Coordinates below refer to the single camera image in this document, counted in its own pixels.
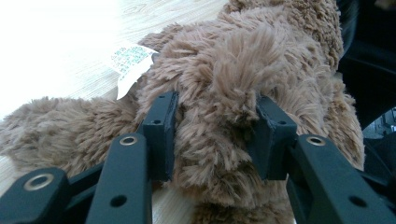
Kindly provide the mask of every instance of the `fluffy brown fur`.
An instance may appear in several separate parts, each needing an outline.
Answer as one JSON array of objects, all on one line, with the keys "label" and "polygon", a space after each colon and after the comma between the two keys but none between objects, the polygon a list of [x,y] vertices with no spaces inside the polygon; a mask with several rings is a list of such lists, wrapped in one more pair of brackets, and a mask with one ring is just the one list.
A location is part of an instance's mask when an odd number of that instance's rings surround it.
[{"label": "fluffy brown fur", "polygon": [[256,97],[271,97],[298,134],[329,137],[357,168],[361,128],[333,75],[342,54],[335,1],[230,0],[218,18],[171,25],[140,44],[161,55],[120,101],[41,99],[0,124],[2,153],[23,169],[75,175],[103,161],[165,91],[180,94],[174,179],[199,204],[195,223],[292,223],[284,181],[261,181],[245,141]]}]

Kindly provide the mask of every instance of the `metal screw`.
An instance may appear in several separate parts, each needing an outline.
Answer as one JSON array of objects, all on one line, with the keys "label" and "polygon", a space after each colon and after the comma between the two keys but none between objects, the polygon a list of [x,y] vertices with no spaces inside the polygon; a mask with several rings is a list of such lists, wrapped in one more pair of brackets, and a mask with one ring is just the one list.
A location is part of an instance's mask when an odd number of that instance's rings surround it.
[{"label": "metal screw", "polygon": [[314,146],[317,146],[317,147],[324,147],[324,146],[326,146],[326,142],[323,141],[323,140],[321,140],[320,138],[317,138],[317,137],[312,137],[312,136],[307,137],[307,138],[306,138],[306,141],[307,141],[308,143],[314,145]]},{"label": "metal screw", "polygon": [[131,146],[137,143],[137,138],[133,136],[126,136],[120,140],[120,144],[123,146]]},{"label": "metal screw", "polygon": [[32,178],[30,178],[24,185],[24,189],[28,191],[34,191],[38,189],[43,189],[47,185],[49,185],[54,176],[52,174],[41,174],[41,175],[36,175]]}]

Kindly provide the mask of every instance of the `white label tag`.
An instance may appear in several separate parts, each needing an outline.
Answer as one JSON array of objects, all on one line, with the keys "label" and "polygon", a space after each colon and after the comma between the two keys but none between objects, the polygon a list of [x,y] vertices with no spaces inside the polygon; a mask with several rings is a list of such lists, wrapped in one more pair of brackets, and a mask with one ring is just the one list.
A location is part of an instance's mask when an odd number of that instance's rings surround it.
[{"label": "white label tag", "polygon": [[124,44],[114,50],[109,66],[120,74],[117,100],[124,97],[143,73],[149,70],[154,53],[157,51],[136,44]]}]

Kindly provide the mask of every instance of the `screw hole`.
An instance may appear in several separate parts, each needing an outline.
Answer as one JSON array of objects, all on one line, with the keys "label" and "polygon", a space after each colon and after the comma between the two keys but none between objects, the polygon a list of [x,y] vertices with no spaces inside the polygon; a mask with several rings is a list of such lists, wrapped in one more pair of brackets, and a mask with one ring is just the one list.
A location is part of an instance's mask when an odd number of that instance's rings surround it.
[{"label": "screw hole", "polygon": [[312,145],[315,145],[317,147],[323,147],[326,145],[326,142],[321,140],[320,138],[317,137],[307,137],[306,141]]},{"label": "screw hole", "polygon": [[119,195],[114,197],[111,201],[110,201],[110,205],[112,207],[121,207],[126,203],[126,197],[125,195]]},{"label": "screw hole", "polygon": [[23,187],[28,191],[43,189],[52,182],[53,178],[52,174],[36,175],[30,178]]},{"label": "screw hole", "polygon": [[360,198],[360,197],[357,197],[357,196],[350,196],[349,197],[349,200],[353,203],[353,204],[355,204],[355,205],[357,205],[357,206],[359,206],[359,207],[367,207],[367,202],[366,201],[364,201],[362,198]]},{"label": "screw hole", "polygon": [[120,144],[123,146],[130,146],[130,145],[135,144],[136,142],[137,142],[137,139],[132,136],[127,136],[120,140]]}]

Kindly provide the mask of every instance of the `wooden surface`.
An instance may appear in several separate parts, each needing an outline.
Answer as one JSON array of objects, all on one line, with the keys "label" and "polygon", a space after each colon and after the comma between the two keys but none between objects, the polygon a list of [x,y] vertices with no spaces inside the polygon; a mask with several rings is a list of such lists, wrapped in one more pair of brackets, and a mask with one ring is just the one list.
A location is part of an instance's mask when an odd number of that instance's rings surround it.
[{"label": "wooden surface", "polygon": [[[213,20],[227,0],[21,0],[0,3],[0,119],[32,99],[112,95],[104,63],[122,41],[167,24]],[[19,176],[0,157],[0,195]],[[193,204],[172,190],[153,195],[154,223],[188,223]]]}]

